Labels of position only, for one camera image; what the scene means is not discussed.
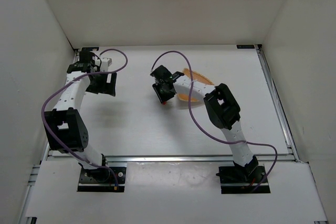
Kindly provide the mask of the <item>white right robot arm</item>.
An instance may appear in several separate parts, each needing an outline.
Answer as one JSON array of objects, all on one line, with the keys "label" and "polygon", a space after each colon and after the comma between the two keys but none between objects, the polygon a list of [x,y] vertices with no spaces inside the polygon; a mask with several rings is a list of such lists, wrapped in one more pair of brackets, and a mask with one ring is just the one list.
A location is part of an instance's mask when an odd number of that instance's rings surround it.
[{"label": "white right robot arm", "polygon": [[215,86],[204,76],[187,69],[171,73],[163,65],[153,70],[150,76],[155,80],[152,87],[161,103],[178,95],[187,101],[205,104],[209,120],[222,131],[228,142],[236,176],[245,181],[249,179],[258,161],[246,143],[240,124],[240,106],[229,87],[223,83]]}]

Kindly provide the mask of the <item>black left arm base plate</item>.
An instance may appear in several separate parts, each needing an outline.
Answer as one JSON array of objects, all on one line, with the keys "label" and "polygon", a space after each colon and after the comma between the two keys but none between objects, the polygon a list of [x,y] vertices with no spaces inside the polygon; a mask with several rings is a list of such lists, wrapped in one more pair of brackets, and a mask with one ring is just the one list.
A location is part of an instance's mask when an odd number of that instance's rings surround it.
[{"label": "black left arm base plate", "polygon": [[116,175],[118,185],[115,185],[115,177],[107,169],[84,169],[81,168],[78,180],[78,192],[90,193],[123,193],[127,168],[124,166],[110,166]]}]

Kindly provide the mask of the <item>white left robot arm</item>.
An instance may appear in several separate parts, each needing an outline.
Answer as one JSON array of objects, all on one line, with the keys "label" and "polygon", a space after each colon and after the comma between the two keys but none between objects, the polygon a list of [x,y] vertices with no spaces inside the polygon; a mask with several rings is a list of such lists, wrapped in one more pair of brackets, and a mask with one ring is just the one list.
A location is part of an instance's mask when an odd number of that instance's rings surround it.
[{"label": "white left robot arm", "polygon": [[89,134],[80,116],[80,107],[86,92],[116,94],[117,75],[107,74],[111,64],[110,58],[99,57],[90,50],[80,51],[78,60],[67,69],[67,87],[53,109],[44,113],[50,148],[74,154],[84,173],[98,183],[106,183],[113,174],[106,168],[105,156],[89,145]]}]

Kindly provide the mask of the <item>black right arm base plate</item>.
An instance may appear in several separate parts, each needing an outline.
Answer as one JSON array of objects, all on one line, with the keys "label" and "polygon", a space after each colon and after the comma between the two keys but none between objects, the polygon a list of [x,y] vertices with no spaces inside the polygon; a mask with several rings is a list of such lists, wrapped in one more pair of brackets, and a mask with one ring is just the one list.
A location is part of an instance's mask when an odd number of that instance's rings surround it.
[{"label": "black right arm base plate", "polygon": [[221,194],[269,194],[271,193],[265,167],[259,165],[250,176],[238,173],[234,166],[220,166],[219,177]]}]

